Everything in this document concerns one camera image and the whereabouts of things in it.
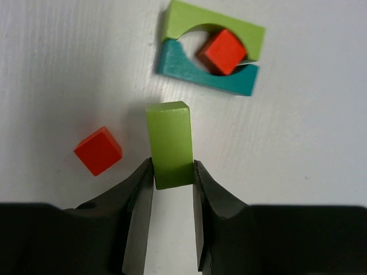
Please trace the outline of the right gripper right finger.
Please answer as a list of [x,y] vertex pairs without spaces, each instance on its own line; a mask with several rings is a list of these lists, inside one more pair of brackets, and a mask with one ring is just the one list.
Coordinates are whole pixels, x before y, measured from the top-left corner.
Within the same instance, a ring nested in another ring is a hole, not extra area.
[[248,205],[194,164],[203,274],[365,274],[366,208]]

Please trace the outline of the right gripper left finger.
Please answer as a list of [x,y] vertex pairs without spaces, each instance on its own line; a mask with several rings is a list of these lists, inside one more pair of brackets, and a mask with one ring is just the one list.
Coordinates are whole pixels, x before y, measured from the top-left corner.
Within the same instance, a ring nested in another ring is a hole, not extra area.
[[1,204],[2,274],[143,274],[154,191],[151,159],[74,209]]

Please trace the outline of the green arch block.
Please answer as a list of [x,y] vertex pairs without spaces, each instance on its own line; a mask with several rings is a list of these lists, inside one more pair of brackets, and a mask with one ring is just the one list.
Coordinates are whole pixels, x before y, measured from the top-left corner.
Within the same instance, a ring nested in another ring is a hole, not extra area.
[[166,9],[161,41],[177,40],[199,26],[209,32],[216,27],[230,30],[244,44],[250,59],[260,59],[266,33],[264,27],[182,1],[171,1]]

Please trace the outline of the green rectangular block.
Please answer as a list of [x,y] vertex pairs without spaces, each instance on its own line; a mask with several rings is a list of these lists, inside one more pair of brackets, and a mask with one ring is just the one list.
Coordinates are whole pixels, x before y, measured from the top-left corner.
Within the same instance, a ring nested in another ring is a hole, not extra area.
[[155,185],[158,190],[190,185],[194,159],[190,108],[183,101],[146,107]]

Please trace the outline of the teal arch block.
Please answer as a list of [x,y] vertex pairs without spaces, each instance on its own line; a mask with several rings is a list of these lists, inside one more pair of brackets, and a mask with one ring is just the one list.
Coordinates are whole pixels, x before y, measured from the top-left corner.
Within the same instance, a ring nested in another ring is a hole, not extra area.
[[157,73],[239,96],[252,96],[259,67],[246,65],[229,76],[216,76],[197,68],[183,51],[181,43],[168,39],[162,44]]

